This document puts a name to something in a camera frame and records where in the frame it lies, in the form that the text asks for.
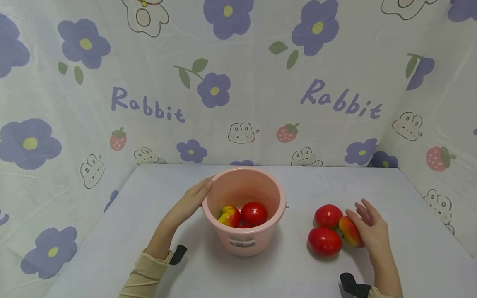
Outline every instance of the pink bucket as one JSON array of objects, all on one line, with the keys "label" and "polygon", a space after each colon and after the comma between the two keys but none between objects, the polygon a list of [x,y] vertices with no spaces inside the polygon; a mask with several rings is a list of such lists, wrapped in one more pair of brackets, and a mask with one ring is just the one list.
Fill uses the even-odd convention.
[{"label": "pink bucket", "polygon": [[[214,185],[202,203],[202,209],[217,231],[220,242],[227,251],[237,256],[259,254],[270,243],[273,231],[285,212],[285,193],[280,183],[255,167],[233,168],[213,179]],[[239,229],[217,220],[223,207],[230,205],[241,210],[249,202],[258,202],[266,208],[269,217],[266,223]]]}]

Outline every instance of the fabric backdrop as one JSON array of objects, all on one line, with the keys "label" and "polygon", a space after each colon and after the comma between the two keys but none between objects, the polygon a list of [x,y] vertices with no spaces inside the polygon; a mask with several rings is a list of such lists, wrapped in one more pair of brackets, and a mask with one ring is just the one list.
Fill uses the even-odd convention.
[{"label": "fabric backdrop", "polygon": [[476,29],[475,0],[4,0],[0,296],[43,297],[144,163],[398,166],[477,257]]}]

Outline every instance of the bucket label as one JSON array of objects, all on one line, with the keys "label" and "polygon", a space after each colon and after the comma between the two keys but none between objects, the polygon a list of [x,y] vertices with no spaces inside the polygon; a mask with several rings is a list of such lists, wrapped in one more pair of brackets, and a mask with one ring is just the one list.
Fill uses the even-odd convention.
[{"label": "bucket label", "polygon": [[254,247],[255,237],[254,236],[245,236],[245,237],[230,236],[229,243],[230,245],[237,246],[237,247]]}]

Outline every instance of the purple flower print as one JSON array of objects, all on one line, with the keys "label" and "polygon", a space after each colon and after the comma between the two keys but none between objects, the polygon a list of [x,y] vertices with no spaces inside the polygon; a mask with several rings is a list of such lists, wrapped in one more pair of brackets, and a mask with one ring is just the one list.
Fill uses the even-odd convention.
[{"label": "purple flower print", "polygon": [[384,151],[376,152],[371,158],[371,165],[375,168],[397,168],[396,156],[388,155]]},{"label": "purple flower print", "polygon": [[113,192],[111,193],[111,195],[109,196],[109,202],[106,204],[106,206],[104,207],[104,212],[106,212],[106,210],[108,210],[109,206],[111,206],[111,203],[114,201],[114,199],[116,199],[116,196],[118,195],[118,191],[117,190],[113,190]]},{"label": "purple flower print", "polygon": [[207,150],[202,148],[196,140],[189,140],[187,143],[177,144],[177,151],[180,158],[185,162],[201,163],[207,156]]},{"label": "purple flower print", "polygon": [[250,28],[253,0],[205,0],[204,16],[213,24],[218,39],[229,39],[234,33],[245,34]]},{"label": "purple flower print", "polygon": [[477,21],[477,1],[476,0],[451,0],[447,17],[452,22],[463,22],[470,18]]},{"label": "purple flower print", "polygon": [[76,23],[62,21],[58,25],[58,32],[64,39],[64,56],[73,62],[83,62],[89,69],[99,68],[102,57],[111,51],[109,42],[99,35],[96,25],[88,19],[81,19]]},{"label": "purple flower print", "polygon": [[428,75],[434,70],[436,62],[432,58],[424,57],[421,59],[419,65],[416,68],[414,75],[412,76],[406,90],[414,90],[421,86],[424,82],[424,76]]},{"label": "purple flower print", "polygon": [[223,106],[230,100],[228,90],[230,78],[224,74],[208,73],[204,80],[197,85],[197,93],[202,97],[202,102],[207,108]]},{"label": "purple flower print", "polygon": [[323,44],[332,41],[340,28],[335,19],[338,12],[336,0],[320,3],[311,0],[301,9],[301,23],[291,33],[291,40],[297,46],[303,46],[306,56],[316,55]]},{"label": "purple flower print", "polygon": [[349,164],[364,165],[369,162],[378,147],[378,140],[372,138],[366,140],[364,143],[354,142],[346,148],[347,155],[344,161]]},{"label": "purple flower print", "polygon": [[3,217],[0,218],[0,226],[6,224],[9,219],[10,219],[10,215],[8,215],[8,213],[5,213]]},{"label": "purple flower print", "polygon": [[36,248],[21,261],[21,270],[26,274],[38,273],[41,279],[52,278],[76,254],[78,246],[74,240],[77,236],[78,232],[72,226],[62,231],[54,227],[44,230],[35,239]]},{"label": "purple flower print", "polygon": [[19,37],[17,25],[0,13],[0,79],[6,77],[13,66],[24,66],[30,61],[30,52]]},{"label": "purple flower print", "polygon": [[38,169],[62,150],[51,135],[52,128],[41,119],[7,123],[0,130],[0,159],[25,170]]},{"label": "purple flower print", "polygon": [[232,162],[230,163],[230,165],[254,165],[254,164],[253,164],[253,161],[246,159],[246,160],[242,160],[241,162]]}]

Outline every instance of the strawberry print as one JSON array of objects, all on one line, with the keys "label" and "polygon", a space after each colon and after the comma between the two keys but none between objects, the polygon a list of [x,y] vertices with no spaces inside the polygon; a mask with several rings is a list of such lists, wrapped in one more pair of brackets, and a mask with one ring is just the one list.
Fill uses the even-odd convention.
[{"label": "strawberry print", "polygon": [[124,127],[121,127],[119,130],[115,130],[111,133],[111,138],[109,139],[109,144],[114,151],[121,151],[126,145],[126,133],[123,132]]},{"label": "strawberry print", "polygon": [[450,154],[449,150],[445,147],[433,147],[427,151],[426,161],[431,170],[442,172],[450,167],[451,160],[456,156]]},{"label": "strawberry print", "polygon": [[293,141],[298,134],[298,125],[298,123],[295,125],[288,123],[285,124],[285,126],[280,127],[277,130],[277,139],[282,143],[288,143]]}]

